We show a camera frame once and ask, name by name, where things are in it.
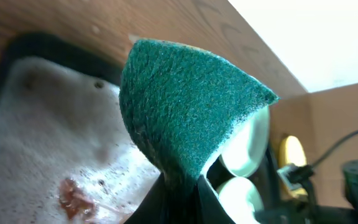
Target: sponge edge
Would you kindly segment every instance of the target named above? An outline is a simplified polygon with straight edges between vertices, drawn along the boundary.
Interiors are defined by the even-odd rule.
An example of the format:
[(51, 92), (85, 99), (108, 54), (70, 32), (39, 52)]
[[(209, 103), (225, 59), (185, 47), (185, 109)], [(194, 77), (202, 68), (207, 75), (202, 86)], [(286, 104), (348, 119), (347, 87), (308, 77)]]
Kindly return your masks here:
[(119, 99), (132, 140), (169, 187), (195, 184), (236, 125), (278, 96), (211, 52), (143, 39), (129, 54)]

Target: yellow object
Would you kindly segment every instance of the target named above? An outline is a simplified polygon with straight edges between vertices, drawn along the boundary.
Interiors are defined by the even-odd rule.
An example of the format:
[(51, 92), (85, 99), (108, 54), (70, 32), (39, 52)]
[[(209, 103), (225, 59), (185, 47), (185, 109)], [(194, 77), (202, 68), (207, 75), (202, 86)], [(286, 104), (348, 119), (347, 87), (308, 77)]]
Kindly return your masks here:
[[(295, 164), (296, 166), (307, 165), (305, 152), (303, 150), (301, 142), (297, 137), (288, 136), (285, 138), (280, 145), (278, 152), (278, 166), (279, 168), (284, 167), (287, 164)], [(303, 195), (307, 195), (304, 189), (289, 190), (287, 186), (283, 185), (286, 192), (292, 197), (298, 198)]]

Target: green sponge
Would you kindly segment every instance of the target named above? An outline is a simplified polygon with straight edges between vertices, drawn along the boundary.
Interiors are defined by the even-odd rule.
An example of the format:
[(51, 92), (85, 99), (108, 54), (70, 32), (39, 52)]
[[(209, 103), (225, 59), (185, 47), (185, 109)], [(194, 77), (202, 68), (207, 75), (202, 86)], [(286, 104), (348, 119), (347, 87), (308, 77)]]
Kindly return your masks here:
[(222, 57), (147, 39), (134, 44), (119, 94), (132, 140), (172, 190), (192, 188), (235, 127), (277, 100)]

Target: brown wooden surface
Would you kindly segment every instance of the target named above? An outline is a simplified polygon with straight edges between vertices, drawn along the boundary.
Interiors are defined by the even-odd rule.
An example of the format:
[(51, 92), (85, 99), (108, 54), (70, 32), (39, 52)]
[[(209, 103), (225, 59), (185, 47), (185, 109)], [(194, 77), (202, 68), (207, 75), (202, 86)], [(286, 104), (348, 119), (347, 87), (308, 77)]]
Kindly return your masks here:
[(227, 0), (0, 0), (0, 51), (30, 30), (121, 64), (129, 34), (182, 42), (227, 58), (282, 98), (306, 92)]

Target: white dish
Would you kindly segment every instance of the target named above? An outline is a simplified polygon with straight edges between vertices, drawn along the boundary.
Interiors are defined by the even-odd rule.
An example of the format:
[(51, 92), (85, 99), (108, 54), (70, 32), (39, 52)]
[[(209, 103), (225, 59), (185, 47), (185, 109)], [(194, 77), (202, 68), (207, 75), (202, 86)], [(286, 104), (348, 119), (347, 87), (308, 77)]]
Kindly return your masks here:
[(269, 140), (269, 108), (258, 110), (228, 143), (219, 160), (236, 177), (249, 177), (259, 167)]
[(219, 201), (236, 224), (255, 224), (254, 212), (264, 205), (255, 185), (244, 177), (234, 177), (217, 189)]

